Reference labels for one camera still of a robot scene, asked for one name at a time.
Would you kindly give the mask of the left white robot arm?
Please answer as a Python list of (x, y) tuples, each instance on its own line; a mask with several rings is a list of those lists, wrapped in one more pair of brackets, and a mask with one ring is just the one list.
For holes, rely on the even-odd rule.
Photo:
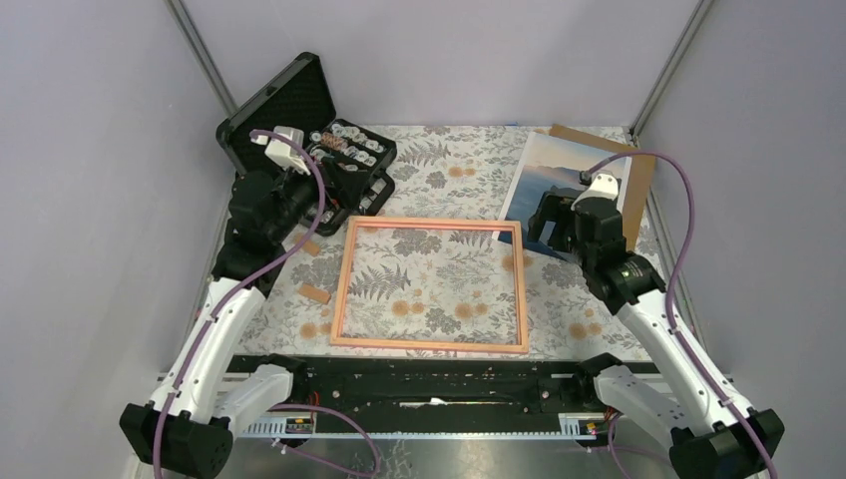
[(222, 247), (199, 317), (152, 397), (128, 404), (120, 428), (156, 478), (215, 478), (234, 440), (272, 406), (295, 410), (309, 384), (294, 366), (266, 364), (226, 395), (218, 388), (247, 324), (284, 263), (310, 240), (326, 210), (320, 173), (285, 180), (248, 173), (232, 185)]

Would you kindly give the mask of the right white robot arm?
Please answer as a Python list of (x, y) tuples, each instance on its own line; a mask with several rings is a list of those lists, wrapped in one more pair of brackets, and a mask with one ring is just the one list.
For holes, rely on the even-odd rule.
[(582, 364), (572, 385), (576, 404), (628, 417), (666, 448), (680, 478), (776, 477), (783, 422), (772, 409), (756, 409), (696, 342), (655, 267), (627, 249), (614, 201), (547, 192), (527, 239), (537, 240), (546, 225), (550, 248), (576, 262), (590, 293), (634, 335), (673, 394), (656, 392), (604, 353)]

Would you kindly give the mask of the seascape photo print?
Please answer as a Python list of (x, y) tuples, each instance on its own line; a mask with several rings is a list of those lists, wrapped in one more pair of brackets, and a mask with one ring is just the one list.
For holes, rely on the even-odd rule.
[[(506, 199), (500, 212), (505, 221), (516, 221), (521, 225), (519, 237), (523, 248), (549, 257), (563, 259), (564, 255), (546, 246), (546, 239), (553, 228), (544, 227), (539, 242), (527, 241), (528, 219), (535, 212), (543, 195), (560, 195), (575, 199), (587, 186), (580, 181), (584, 172), (596, 174), (606, 172), (621, 181), (625, 186), (623, 169), (625, 159), (620, 154), (607, 155), (602, 150), (567, 141), (532, 133), (524, 146), (517, 170), (506, 193)], [(496, 234), (496, 239), (512, 243), (509, 233)]]

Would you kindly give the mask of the wooden picture frame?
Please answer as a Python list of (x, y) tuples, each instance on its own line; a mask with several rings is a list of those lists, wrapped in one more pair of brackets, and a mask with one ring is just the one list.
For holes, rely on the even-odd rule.
[[(390, 230), (435, 230), (456, 232), (509, 233), (512, 236), (512, 260), (515, 287), (517, 339), (514, 344), (423, 341), (387, 338), (354, 338), (343, 335), (347, 297), (351, 285), (354, 251), (358, 230), (361, 228)], [(344, 243), (344, 256), (340, 267), (335, 310), (330, 330), (330, 343), (336, 346), (362, 348), (390, 348), (417, 350), (446, 350), (457, 352), (526, 354), (530, 351), (529, 324), (523, 243), (519, 237), (521, 225), (516, 221), (445, 219), (445, 218), (391, 218), (384, 216), (355, 216), (349, 219)]]

